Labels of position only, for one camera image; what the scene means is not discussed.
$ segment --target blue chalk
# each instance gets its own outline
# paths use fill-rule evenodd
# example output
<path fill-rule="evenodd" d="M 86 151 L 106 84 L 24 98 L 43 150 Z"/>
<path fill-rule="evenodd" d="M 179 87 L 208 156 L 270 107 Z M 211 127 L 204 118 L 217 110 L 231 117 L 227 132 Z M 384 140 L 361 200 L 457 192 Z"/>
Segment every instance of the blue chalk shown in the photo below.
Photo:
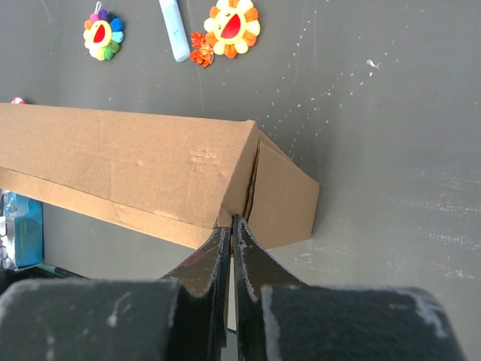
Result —
<path fill-rule="evenodd" d="M 176 62 L 186 61 L 190 55 L 190 47 L 180 16 L 179 5 L 176 0 L 159 0 L 159 4 L 164 15 L 174 59 Z"/>

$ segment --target white scuff mark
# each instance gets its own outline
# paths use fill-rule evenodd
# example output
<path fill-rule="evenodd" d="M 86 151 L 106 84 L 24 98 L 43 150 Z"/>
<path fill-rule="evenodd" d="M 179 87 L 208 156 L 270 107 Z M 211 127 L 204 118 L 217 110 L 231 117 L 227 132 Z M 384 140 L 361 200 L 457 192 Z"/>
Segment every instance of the white scuff mark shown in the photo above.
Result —
<path fill-rule="evenodd" d="M 107 318 L 107 325 L 114 328 L 117 326 L 117 313 L 119 312 L 119 305 L 120 303 L 126 299 L 127 297 L 130 297 L 130 292 L 124 293 L 119 299 L 115 301 L 113 304 L 113 311 L 112 314 Z"/>
<path fill-rule="evenodd" d="M 376 68 L 376 69 L 379 69 L 379 65 L 381 65 L 380 62 L 378 62 L 377 64 L 374 64 L 374 62 L 371 59 L 368 59 L 366 61 L 366 64 L 368 64 L 371 68 Z"/>
<path fill-rule="evenodd" d="M 402 296 L 410 297 L 416 304 L 416 314 L 422 318 L 426 325 L 434 327 L 434 334 L 438 338 L 447 338 L 449 330 L 444 329 L 444 322 L 441 320 L 440 315 L 444 314 L 444 310 L 439 306 L 437 300 L 431 296 L 431 294 L 424 291 L 416 291 L 409 288 L 401 287 L 363 287 L 363 286 L 334 286 L 326 287 L 331 290 L 337 291 L 377 291 L 377 292 L 394 292 Z"/>
<path fill-rule="evenodd" d="M 50 12 L 48 11 L 48 8 L 47 8 L 47 6 L 46 6 L 45 3 L 44 3 L 44 0 L 40 0 L 40 2 L 42 3 L 42 6 L 44 7 L 45 11 L 47 12 L 48 23 L 51 24 L 51 23 L 52 23 L 52 19 L 50 18 Z"/>

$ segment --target flower sticker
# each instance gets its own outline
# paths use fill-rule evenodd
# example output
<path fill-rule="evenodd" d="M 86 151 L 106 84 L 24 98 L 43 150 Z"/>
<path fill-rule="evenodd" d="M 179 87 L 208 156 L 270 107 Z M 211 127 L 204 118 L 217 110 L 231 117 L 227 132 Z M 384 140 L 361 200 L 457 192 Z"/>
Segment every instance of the flower sticker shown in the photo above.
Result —
<path fill-rule="evenodd" d="M 261 32 L 259 14 L 251 0 L 219 0 L 205 20 L 205 40 L 217 55 L 235 58 L 254 46 Z"/>
<path fill-rule="evenodd" d="M 84 23 L 85 47 L 97 60 L 110 60 L 120 50 L 123 41 L 124 24 L 114 13 L 100 9 L 98 2 L 95 13 Z"/>

